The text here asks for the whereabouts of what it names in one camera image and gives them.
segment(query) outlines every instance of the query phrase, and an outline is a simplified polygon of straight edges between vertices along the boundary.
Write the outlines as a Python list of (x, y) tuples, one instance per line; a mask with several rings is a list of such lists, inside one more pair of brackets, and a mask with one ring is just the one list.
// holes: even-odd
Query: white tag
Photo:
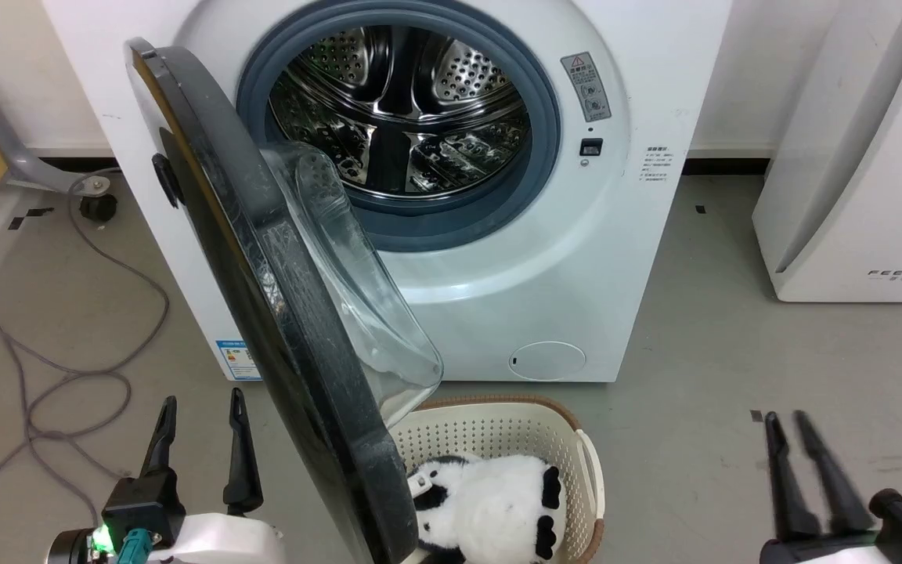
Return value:
[(426, 475), (416, 474), (409, 477), (409, 493), (413, 495), (413, 499), (422, 496), (433, 488), (434, 483), (430, 481)]

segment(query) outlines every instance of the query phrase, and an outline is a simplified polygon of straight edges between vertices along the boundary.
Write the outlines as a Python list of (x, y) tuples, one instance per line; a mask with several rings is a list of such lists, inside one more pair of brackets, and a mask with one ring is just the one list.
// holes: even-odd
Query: gray cable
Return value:
[[(89, 495), (86, 495), (83, 490), (80, 490), (78, 486), (69, 482), (68, 479), (65, 479), (63, 475), (58, 474), (57, 471), (51, 467), (50, 464), (47, 464), (46, 461), (40, 457), (40, 453), (37, 453), (37, 449), (34, 444), (37, 440), (47, 439), (47, 440), (64, 440), (64, 442), (69, 443), (72, 446), (72, 449), (75, 449), (75, 452), (81, 454), (82, 457), (85, 458), (86, 461), (89, 461), (91, 465), (99, 468), (103, 474), (107, 474), (112, 479), (122, 478), (124, 474), (118, 474), (118, 472), (111, 471), (110, 468), (105, 467), (105, 465), (101, 464), (100, 461), (97, 461), (96, 458), (91, 456), (91, 454), (86, 453), (85, 450), (82, 449), (81, 446), (78, 446), (78, 443), (75, 442), (79, 436), (88, 435), (90, 432), (99, 431), (104, 426), (109, 425), (112, 421), (116, 420), (116, 418), (120, 417), (121, 414), (124, 413), (126, 408), (128, 408), (128, 404), (130, 400), (132, 400), (132, 383), (128, 381), (128, 379), (123, 375), (119, 374), (119, 369), (128, 365), (128, 362), (134, 360), (141, 351), (144, 350), (144, 347), (147, 347), (153, 339), (155, 339), (155, 335), (157, 335), (158, 330), (162, 328), (162, 324), (165, 322), (165, 317), (169, 314), (169, 295), (165, 292), (165, 289), (162, 289), (162, 286), (158, 285), (158, 282), (155, 282), (153, 279), (149, 278), (143, 272), (137, 270), (129, 266), (128, 264), (118, 260), (110, 254), (103, 252), (100, 250), (100, 247), (97, 247), (96, 244), (89, 240), (86, 236), (85, 232), (82, 231), (82, 228), (79, 228), (78, 222), (75, 221), (75, 211), (74, 211), (74, 201), (75, 201), (75, 189), (81, 186), (82, 181), (90, 178), (90, 176), (94, 175), (105, 175), (110, 174), (110, 172), (119, 172), (120, 168), (101, 168), (99, 171), (90, 172), (87, 175), (80, 176), (80, 178), (72, 183), (68, 188), (67, 192), (67, 201), (66, 201), (66, 211), (68, 213), (68, 220), (71, 222), (73, 228), (75, 228), (75, 233), (78, 233), (78, 236), (85, 241), (86, 245), (90, 247), (93, 251), (96, 251), (101, 257), (104, 259), (111, 261), (111, 263), (123, 268), (124, 270), (129, 271), (133, 275), (137, 276), (148, 285), (153, 287), (153, 289), (158, 292), (158, 295), (162, 298), (162, 314), (158, 317), (158, 321), (155, 322), (155, 326), (148, 332), (146, 338), (143, 339), (139, 346), (135, 347), (135, 350), (132, 350), (128, 356), (123, 358), (123, 360), (117, 361), (115, 364), (110, 365), (110, 367), (103, 368), (90, 368), (90, 369), (80, 369), (80, 368), (72, 368), (65, 367), (63, 364), (59, 364), (53, 360), (50, 360), (43, 354), (30, 349), (29, 346), (18, 342), (15, 337), (9, 334), (1, 325), (0, 325), (0, 339), (2, 339), (2, 344), (6, 347), (7, 353), (9, 353), (10, 358), (12, 358), (13, 365), (16, 368), (16, 375), (19, 378), (19, 397), (20, 397), (20, 406), (23, 411), (23, 442), (19, 443), (15, 447), (15, 449), (11, 450), (9, 454), (3, 457), (0, 460), (0, 472), (2, 469), (6, 467), (7, 464), (16, 456), (16, 454), (22, 452), (24, 449), (29, 449), (30, 454), (33, 454), (34, 459), (37, 461), (37, 464), (40, 465), (40, 468), (43, 468), (44, 472), (47, 472), (47, 475), (50, 475), (51, 478), (54, 479), (55, 482), (58, 482), (65, 490), (69, 490), (75, 497), (78, 497), (79, 500), (82, 500), (82, 503), (85, 504), (86, 509), (89, 510), (89, 514), (92, 518), (93, 528), (99, 526), (99, 515), (96, 511), (96, 508), (93, 507), (92, 500), (89, 499)], [(50, 386), (44, 390), (44, 392), (40, 393), (40, 396), (36, 396), (32, 401), (29, 400), (26, 390), (26, 374), (23, 371), (23, 364), (19, 360), (19, 356), (16, 352), (16, 349), (20, 349), (25, 353), (30, 354), (36, 358), (36, 360), (40, 360), (43, 364), (47, 364), (48, 367), (57, 368), (58, 371), (66, 372), (64, 378), (60, 379), (55, 385)], [(33, 411), (37, 406), (39, 406), (40, 402), (46, 399), (47, 396), (50, 396), (51, 393), (57, 392), (58, 389), (63, 388), (65, 385), (70, 385), (70, 383), (75, 381), (80, 381), (82, 378), (114, 378), (116, 381), (119, 381), (124, 385), (124, 399), (121, 403), (121, 406), (116, 408), (116, 410), (107, 415), (100, 422), (96, 422), (96, 424), (86, 426), (86, 428), (79, 429), (79, 431), (75, 432), (61, 432), (61, 431), (46, 431), (45, 429), (39, 428), (33, 422)]]

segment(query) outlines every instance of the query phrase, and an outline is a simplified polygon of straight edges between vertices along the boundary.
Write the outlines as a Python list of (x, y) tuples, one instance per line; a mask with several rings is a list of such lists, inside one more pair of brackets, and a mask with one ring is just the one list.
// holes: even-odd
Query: white wall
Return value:
[[(839, 1), (734, 0), (692, 156), (770, 156)], [(106, 150), (40, 0), (0, 0), (0, 104), (41, 154)]]

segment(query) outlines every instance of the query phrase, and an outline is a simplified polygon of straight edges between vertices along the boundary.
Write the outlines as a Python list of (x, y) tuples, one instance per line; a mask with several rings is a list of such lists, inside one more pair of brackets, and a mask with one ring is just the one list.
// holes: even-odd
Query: washing machine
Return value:
[[(301, 142), (335, 168), (444, 379), (614, 381), (731, 0), (44, 4), (228, 378), (260, 378), (212, 250), (243, 247), (197, 221), (237, 219), (225, 170), (265, 175), (261, 147)], [(190, 146), (187, 121), (247, 138)], [(222, 188), (250, 189), (239, 174)], [(203, 218), (182, 175), (209, 189)]]

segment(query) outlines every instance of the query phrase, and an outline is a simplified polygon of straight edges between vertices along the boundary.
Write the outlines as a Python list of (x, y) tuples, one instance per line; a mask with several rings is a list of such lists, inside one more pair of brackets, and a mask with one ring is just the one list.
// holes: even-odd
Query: brown basket rim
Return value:
[[(556, 414), (562, 415), (569, 424), (573, 432), (581, 431), (579, 420), (567, 410), (562, 403), (545, 396), (534, 396), (534, 394), (489, 394), (489, 396), (459, 396), (444, 397), (444, 399), (429, 399), (420, 403), (414, 411), (437, 410), (440, 407), (469, 406), (476, 403), (535, 403), (537, 406), (548, 407), (549, 410), (555, 411)], [(572, 564), (587, 564), (597, 554), (597, 549), (601, 548), (601, 542), (604, 539), (604, 519), (594, 521), (594, 534), (590, 537), (590, 543), (587, 544), (586, 550), (579, 555)]]

